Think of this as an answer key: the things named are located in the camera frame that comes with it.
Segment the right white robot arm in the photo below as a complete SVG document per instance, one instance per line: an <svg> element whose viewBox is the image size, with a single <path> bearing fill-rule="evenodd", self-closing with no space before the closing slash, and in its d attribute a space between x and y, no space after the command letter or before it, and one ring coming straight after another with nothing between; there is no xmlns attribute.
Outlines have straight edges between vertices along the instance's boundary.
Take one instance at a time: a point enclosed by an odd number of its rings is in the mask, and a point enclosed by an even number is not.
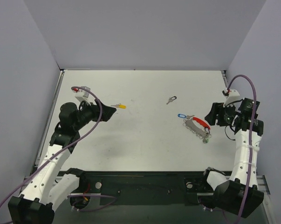
<svg viewBox="0 0 281 224"><path fill-rule="evenodd" d="M213 103L205 120L212 126L232 126L236 142L233 170L229 178L224 172L208 167L199 179L200 187L213 191L211 199L204 199L206 207L220 208L241 218L247 218L263 201L258 189L257 154L263 135L264 122L252 114L253 100L244 98L239 108Z"/></svg>

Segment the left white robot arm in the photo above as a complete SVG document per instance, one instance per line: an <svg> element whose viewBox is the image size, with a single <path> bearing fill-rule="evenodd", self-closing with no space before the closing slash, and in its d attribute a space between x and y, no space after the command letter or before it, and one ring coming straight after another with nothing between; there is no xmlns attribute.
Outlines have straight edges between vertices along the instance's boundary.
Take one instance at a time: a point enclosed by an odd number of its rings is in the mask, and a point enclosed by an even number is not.
<svg viewBox="0 0 281 224"><path fill-rule="evenodd" d="M60 107L59 122L40 167L20 195L9 200L14 224L51 224L55 211L68 195L86 189L84 171L77 168L68 170L57 184L54 181L81 138L79 131L91 121L107 122L116 111L99 100L95 103L82 100L80 105L68 102Z"/></svg>

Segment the red-handled metal keyring holder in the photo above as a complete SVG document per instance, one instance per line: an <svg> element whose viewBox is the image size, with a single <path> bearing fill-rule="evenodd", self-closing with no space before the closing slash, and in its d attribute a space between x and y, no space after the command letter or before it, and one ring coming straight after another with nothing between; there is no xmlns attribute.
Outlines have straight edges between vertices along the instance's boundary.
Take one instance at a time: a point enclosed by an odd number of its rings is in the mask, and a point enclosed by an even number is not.
<svg viewBox="0 0 281 224"><path fill-rule="evenodd" d="M200 118L195 116L187 116L186 119L183 119L183 126L195 134L198 138L203 141L203 138L211 138L210 126Z"/></svg>

